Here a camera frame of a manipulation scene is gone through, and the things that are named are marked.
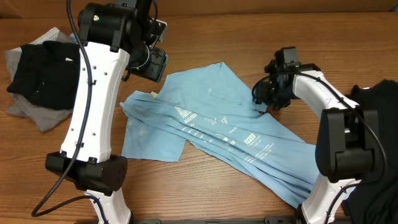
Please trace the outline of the light blue printed t-shirt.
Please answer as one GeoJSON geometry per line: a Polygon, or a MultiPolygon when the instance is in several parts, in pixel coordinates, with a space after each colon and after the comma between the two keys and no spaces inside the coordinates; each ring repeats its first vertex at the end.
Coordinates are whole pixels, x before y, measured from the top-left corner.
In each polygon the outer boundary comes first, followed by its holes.
{"type": "Polygon", "coordinates": [[[223,62],[170,74],[159,93],[135,91],[121,107],[124,157],[177,162],[190,142],[293,207],[315,185],[315,146],[253,103],[251,89],[223,62]]]}

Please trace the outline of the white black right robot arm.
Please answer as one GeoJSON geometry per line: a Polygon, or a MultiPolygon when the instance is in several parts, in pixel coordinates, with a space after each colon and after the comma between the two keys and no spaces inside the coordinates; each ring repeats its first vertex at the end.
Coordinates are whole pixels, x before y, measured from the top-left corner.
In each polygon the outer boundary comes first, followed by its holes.
{"type": "Polygon", "coordinates": [[[333,87],[314,65],[289,63],[265,66],[266,76],[252,88],[255,103],[279,110],[293,99],[303,100],[320,120],[315,160],[320,172],[310,196],[295,215],[265,217],[265,223],[348,223],[335,213],[361,186],[364,176],[387,165],[378,138],[378,115],[363,110],[333,87]]]}

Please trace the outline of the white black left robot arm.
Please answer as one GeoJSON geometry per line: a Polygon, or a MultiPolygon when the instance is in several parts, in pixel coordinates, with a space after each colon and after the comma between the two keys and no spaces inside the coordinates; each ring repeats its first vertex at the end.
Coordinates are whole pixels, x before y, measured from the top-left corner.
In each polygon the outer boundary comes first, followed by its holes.
{"type": "Polygon", "coordinates": [[[122,184],[127,159],[111,149],[111,127],[121,82],[137,75],[159,82],[168,55],[156,44],[167,24],[150,16],[152,0],[88,4],[73,25],[80,74],[69,130],[45,167],[69,180],[92,202],[98,223],[132,223],[122,184]]]}

